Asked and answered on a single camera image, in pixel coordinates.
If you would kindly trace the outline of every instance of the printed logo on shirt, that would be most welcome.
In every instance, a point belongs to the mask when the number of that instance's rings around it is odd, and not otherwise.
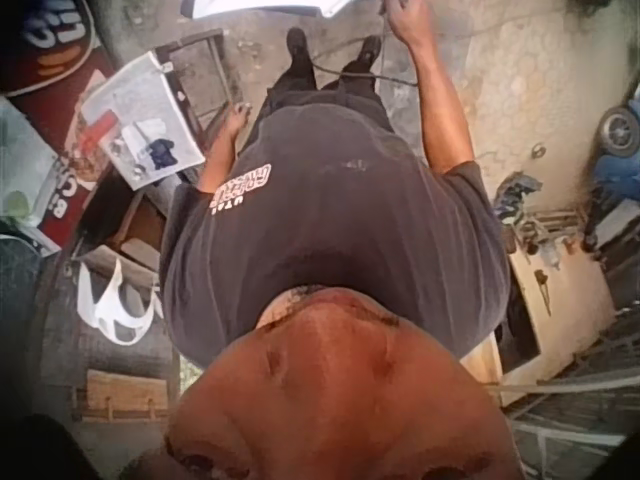
[[[244,194],[264,187],[269,181],[270,173],[271,164],[268,163],[226,182],[216,190],[213,201],[209,204],[211,215],[241,205],[244,202]]]

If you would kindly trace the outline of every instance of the nose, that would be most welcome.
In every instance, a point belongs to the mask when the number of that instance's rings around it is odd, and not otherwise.
[[[283,387],[303,387],[327,401],[373,388],[390,365],[390,334],[338,305],[313,305],[291,319],[274,343]]]

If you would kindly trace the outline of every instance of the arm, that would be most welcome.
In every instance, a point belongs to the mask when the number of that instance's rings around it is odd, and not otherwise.
[[[198,190],[202,193],[215,193],[229,175],[236,160],[236,140],[247,124],[250,111],[248,105],[239,105],[229,111],[218,137],[207,153],[204,170],[198,181]]]
[[[389,21],[396,36],[409,48],[418,74],[422,141],[431,168],[447,173],[475,158],[469,125],[453,82],[438,56],[425,0],[387,0]]]

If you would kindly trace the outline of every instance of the wire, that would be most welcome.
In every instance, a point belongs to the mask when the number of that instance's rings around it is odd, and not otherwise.
[[[509,18],[507,20],[504,20],[502,22],[499,22],[495,25],[491,25],[489,27],[486,28],[482,28],[480,30],[475,30],[471,33],[468,34],[464,34],[464,35],[451,35],[451,34],[447,34],[447,33],[438,33],[438,37],[440,38],[449,38],[449,39],[456,39],[456,40],[464,40],[464,39],[469,39],[469,38],[473,38],[477,35],[482,35],[485,33],[488,33],[492,30],[495,30],[497,28],[502,28],[504,27],[506,24],[508,23],[512,23],[512,22],[517,22],[520,20],[528,20],[534,17],[539,17],[542,15],[549,15],[552,13],[559,13],[559,12],[564,12],[566,10],[565,7],[560,7],[560,8],[555,8],[553,10],[547,10],[544,12],[538,12],[538,13],[531,13],[528,15],[520,15],[517,17],[512,17]],[[384,46],[386,43],[386,37],[391,35],[392,32],[390,29],[387,28],[387,16],[383,15],[383,19],[384,19],[384,25],[383,25],[383,31],[382,31],[382,52],[383,52],[383,58],[382,58],[382,71],[384,71]],[[333,53],[339,52],[340,50],[342,50],[343,48],[346,48],[348,46],[353,45],[354,43],[361,43],[366,39],[366,37],[358,37],[358,38],[352,38],[350,40],[347,40],[345,42],[339,43],[338,45],[336,45],[333,48],[330,48],[329,50],[326,50],[324,52],[319,53],[318,55],[315,55],[314,57],[312,57],[312,63],[313,66],[315,68],[317,68],[318,70],[320,70],[321,72],[325,72],[325,73],[329,73],[332,75],[337,75],[340,77],[351,77],[351,78],[377,78],[379,80],[384,80],[387,82],[393,82],[393,83],[399,83],[400,85],[407,85],[409,87],[414,87],[416,88],[418,86],[417,82],[409,82],[406,80],[402,80],[400,78],[395,78],[395,77],[388,77],[386,75],[377,75],[375,73],[350,73],[350,72],[339,72],[337,70],[332,70],[330,68],[326,68],[326,67],[322,67],[320,65],[318,65],[315,61],[321,57],[325,57],[327,55],[331,55]]]
[[[338,72],[336,70],[331,70],[329,68],[321,67],[320,65],[313,64],[315,68],[320,70],[321,72],[331,73],[333,75],[338,75],[341,77],[353,77],[353,78],[378,78],[380,80],[386,80],[387,82],[400,83],[402,85],[408,85],[409,87],[417,87],[418,84],[416,82],[407,82],[406,80],[401,80],[399,78],[387,77],[386,75],[377,75],[375,73],[350,73],[350,72]]]

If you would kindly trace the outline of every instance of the dark gray t-shirt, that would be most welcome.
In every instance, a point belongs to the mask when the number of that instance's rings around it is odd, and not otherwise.
[[[398,136],[322,104],[267,117],[215,195],[178,189],[160,277],[172,338],[200,366],[299,286],[369,295],[458,357],[509,293],[478,166],[435,174]]]

